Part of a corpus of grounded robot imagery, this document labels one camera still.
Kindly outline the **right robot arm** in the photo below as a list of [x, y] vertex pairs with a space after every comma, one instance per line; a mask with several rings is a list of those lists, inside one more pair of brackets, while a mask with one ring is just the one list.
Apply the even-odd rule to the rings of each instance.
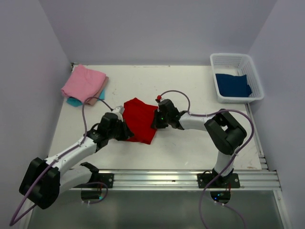
[[211, 116], [195, 116], [187, 111], [178, 111], [170, 99], [157, 98], [156, 102], [158, 108], [154, 111], [151, 128], [171, 126], [179, 130], [206, 131], [218, 149], [212, 177], [217, 177], [215, 182], [219, 184], [227, 181], [234, 170], [230, 161], [247, 136], [241, 124], [224, 109]]

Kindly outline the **red t shirt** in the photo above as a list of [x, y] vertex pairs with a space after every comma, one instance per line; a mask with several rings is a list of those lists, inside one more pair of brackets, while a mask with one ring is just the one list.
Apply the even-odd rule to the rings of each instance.
[[138, 98], [133, 98], [125, 102], [123, 107], [123, 118], [134, 134], [127, 141], [150, 145], [156, 133], [156, 129], [151, 128], [151, 125], [157, 106], [145, 104]]

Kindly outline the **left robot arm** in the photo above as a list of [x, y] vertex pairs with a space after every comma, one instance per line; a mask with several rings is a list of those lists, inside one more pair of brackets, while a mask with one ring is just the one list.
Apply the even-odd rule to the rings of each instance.
[[133, 133], [122, 111], [107, 112], [101, 121], [66, 150], [41, 159], [33, 159], [21, 182], [19, 192], [41, 209], [50, 207], [64, 191], [82, 184], [99, 184], [98, 168], [83, 159], [95, 154], [112, 139], [123, 141]]

